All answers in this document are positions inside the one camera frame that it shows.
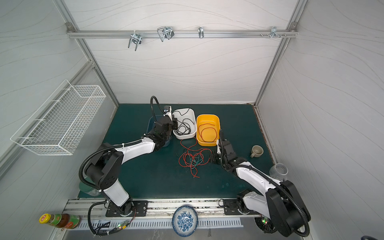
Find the green mat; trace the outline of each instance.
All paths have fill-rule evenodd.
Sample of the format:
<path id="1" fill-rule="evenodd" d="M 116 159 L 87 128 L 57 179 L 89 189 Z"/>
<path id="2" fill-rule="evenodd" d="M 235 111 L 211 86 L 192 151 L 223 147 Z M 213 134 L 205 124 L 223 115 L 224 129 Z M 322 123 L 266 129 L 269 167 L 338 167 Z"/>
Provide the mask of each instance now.
<path id="1" fill-rule="evenodd" d="M 253 107 L 250 104 L 171 104 L 172 110 L 192 108 L 195 116 L 215 114 L 220 118 L 224 136 L 232 143 L 238 156 L 248 159 L 253 166 L 269 172 L 272 159 L 267 151 L 263 135 L 257 123 Z M 155 113 L 161 114 L 155 107 Z M 147 130 L 151 118 L 149 104 L 121 104 L 104 138 L 104 142 L 121 144 L 139 139 Z M 191 146 L 195 139 L 183 140 L 185 146 Z M 264 154 L 251 158 L 253 145 L 260 145 Z M 220 165 L 208 163 L 198 166 L 194 178 L 187 167 L 181 167 L 178 159 L 184 151 L 180 140 L 173 136 L 169 146 L 157 152 L 141 155 L 125 162 L 121 166 L 119 180 L 133 198 L 236 198 L 236 195 L 250 188 L 250 184 L 224 171 Z M 83 192 L 78 197 L 91 197 Z"/>

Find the black round fan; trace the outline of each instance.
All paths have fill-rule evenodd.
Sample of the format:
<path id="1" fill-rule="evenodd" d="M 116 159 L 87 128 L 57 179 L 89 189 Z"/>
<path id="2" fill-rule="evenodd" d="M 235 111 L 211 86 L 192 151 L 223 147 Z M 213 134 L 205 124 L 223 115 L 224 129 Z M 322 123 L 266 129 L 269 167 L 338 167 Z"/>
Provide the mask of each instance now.
<path id="1" fill-rule="evenodd" d="M 255 217 L 255 223 L 264 233 L 274 233 L 277 231 L 271 220 L 267 217 Z"/>

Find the floral pattern plate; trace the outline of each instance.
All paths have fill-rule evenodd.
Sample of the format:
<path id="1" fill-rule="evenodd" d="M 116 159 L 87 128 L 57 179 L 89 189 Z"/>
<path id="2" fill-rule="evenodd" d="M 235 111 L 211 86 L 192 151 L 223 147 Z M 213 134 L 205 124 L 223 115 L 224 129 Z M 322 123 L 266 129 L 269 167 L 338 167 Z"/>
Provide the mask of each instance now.
<path id="1" fill-rule="evenodd" d="M 190 206 L 179 207 L 172 217 L 173 230 L 180 237 L 190 236 L 197 228 L 197 213 Z"/>

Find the wire basket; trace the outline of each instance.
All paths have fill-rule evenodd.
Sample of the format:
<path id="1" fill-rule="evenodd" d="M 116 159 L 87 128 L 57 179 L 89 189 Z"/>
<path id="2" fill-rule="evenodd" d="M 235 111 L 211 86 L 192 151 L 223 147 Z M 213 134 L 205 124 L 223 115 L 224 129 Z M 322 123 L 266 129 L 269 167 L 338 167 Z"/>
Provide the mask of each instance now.
<path id="1" fill-rule="evenodd" d="M 49 101 L 47 99 L 11 137 L 13 142 L 37 155 L 73 154 L 103 103 L 105 94 L 98 85 L 72 86 L 68 81 L 64 83 L 69 87 L 63 89 L 59 86 L 55 91 L 62 91 L 59 97 L 44 110 L 45 103 Z"/>

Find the yellow bin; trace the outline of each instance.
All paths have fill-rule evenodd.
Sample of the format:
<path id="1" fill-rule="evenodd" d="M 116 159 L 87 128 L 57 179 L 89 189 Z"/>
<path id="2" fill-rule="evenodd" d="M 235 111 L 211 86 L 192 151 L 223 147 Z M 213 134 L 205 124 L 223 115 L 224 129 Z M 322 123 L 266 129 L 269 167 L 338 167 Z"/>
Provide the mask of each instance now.
<path id="1" fill-rule="evenodd" d="M 197 142 L 201 146 L 216 146 L 216 140 L 219 139 L 220 120 L 213 114 L 201 114 L 197 116 Z"/>

